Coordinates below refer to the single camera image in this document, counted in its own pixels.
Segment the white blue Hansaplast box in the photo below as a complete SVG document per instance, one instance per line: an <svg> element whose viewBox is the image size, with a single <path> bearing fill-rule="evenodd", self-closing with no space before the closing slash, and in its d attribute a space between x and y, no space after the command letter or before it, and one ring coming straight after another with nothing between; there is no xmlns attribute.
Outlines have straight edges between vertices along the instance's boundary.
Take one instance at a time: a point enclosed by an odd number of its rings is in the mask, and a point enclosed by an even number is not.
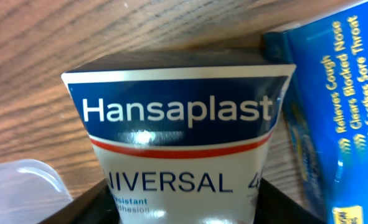
<svg viewBox="0 0 368 224"><path fill-rule="evenodd" d="M61 77L122 223L253 223L295 68L241 50L128 52Z"/></svg>

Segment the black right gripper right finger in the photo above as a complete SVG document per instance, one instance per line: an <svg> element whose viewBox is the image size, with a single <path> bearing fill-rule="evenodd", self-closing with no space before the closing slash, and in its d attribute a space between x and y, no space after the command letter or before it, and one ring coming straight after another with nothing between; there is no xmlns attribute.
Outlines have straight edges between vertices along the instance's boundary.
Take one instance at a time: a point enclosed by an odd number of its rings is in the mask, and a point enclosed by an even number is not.
<svg viewBox="0 0 368 224"><path fill-rule="evenodd" d="M262 179L254 224L324 224L324 222Z"/></svg>

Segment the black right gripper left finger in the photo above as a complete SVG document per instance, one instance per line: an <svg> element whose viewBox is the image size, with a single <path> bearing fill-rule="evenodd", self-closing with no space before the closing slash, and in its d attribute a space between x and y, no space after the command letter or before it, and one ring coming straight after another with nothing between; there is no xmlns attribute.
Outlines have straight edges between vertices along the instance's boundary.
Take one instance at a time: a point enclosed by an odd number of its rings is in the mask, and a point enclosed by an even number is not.
<svg viewBox="0 0 368 224"><path fill-rule="evenodd" d="M104 179L39 224L119 224L120 216Z"/></svg>

